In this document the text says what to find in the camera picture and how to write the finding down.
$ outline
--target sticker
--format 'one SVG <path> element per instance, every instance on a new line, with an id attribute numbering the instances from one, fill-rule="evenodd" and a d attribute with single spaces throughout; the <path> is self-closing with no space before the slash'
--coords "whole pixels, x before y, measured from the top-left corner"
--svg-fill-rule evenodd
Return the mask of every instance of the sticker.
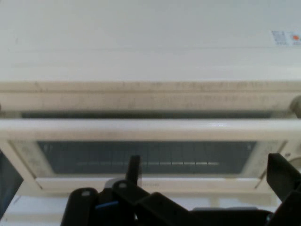
<path id="1" fill-rule="evenodd" d="M 272 31 L 276 46 L 301 46 L 301 32 Z"/>

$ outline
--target oven window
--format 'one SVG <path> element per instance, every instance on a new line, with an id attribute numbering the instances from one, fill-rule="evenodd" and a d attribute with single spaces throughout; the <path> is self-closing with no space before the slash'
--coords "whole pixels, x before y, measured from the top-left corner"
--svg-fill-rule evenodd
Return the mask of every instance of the oven window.
<path id="1" fill-rule="evenodd" d="M 23 112 L 25 119 L 267 119 L 270 111 Z M 280 117 L 286 112 L 277 112 Z"/>
<path id="2" fill-rule="evenodd" d="M 256 142 L 37 142 L 55 174 L 240 174 Z"/>

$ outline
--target cream appliance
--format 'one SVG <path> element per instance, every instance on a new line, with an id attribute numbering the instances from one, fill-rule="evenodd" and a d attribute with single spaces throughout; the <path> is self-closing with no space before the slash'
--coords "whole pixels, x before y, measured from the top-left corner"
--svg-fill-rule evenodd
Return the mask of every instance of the cream appliance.
<path id="1" fill-rule="evenodd" d="M 300 7 L 2 1 L 0 149 L 45 192 L 139 154 L 149 191 L 268 193 L 268 153 L 301 158 Z"/>

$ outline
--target oven door handle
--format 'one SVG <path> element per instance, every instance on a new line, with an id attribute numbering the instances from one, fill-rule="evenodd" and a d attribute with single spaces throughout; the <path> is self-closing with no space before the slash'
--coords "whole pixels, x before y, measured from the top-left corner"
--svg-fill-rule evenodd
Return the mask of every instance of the oven door handle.
<path id="1" fill-rule="evenodd" d="M 301 139 L 298 119 L 1 119 L 0 139 L 201 141 Z"/>

